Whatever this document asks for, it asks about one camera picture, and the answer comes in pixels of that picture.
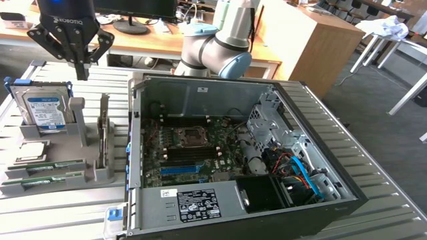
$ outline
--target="wooden desk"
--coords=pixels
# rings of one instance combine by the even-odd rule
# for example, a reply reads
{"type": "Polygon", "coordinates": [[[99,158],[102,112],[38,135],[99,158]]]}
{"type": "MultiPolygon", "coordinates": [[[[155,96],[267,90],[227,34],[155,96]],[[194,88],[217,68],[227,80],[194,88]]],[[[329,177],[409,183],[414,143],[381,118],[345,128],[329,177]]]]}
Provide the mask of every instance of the wooden desk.
{"type": "Polygon", "coordinates": [[[377,2],[373,0],[358,0],[358,1],[392,16],[397,15],[398,18],[405,19],[404,23],[408,23],[410,21],[410,19],[414,18],[413,14],[404,12],[404,11],[400,11],[397,9],[393,9],[390,6],[382,5],[381,2],[377,2]]]}
{"type": "Polygon", "coordinates": [[[324,98],[365,32],[336,15],[324,15],[283,0],[263,0],[259,36],[278,54],[277,80],[304,81],[324,98]]]}
{"type": "MultiPolygon", "coordinates": [[[[31,17],[39,15],[35,12],[30,13],[31,17]]],[[[103,25],[102,29],[115,35],[115,41],[107,54],[131,55],[139,57],[153,57],[162,59],[179,60],[182,58],[183,49],[183,34],[179,33],[178,26],[169,24],[173,34],[158,34],[154,26],[147,26],[151,33],[146,35],[130,35],[119,32],[114,26],[103,25]]],[[[17,46],[39,46],[37,42],[27,36],[27,30],[9,29],[0,23],[0,44],[17,45],[17,46]]],[[[98,47],[98,39],[95,38],[90,43],[90,47],[98,47]]],[[[275,71],[281,65],[281,59],[274,54],[271,48],[265,46],[265,42],[261,38],[255,39],[253,49],[253,62],[251,67],[263,68],[265,71],[258,77],[271,79],[275,71]]],[[[105,54],[99,64],[107,65],[107,55],[105,54]]]]}

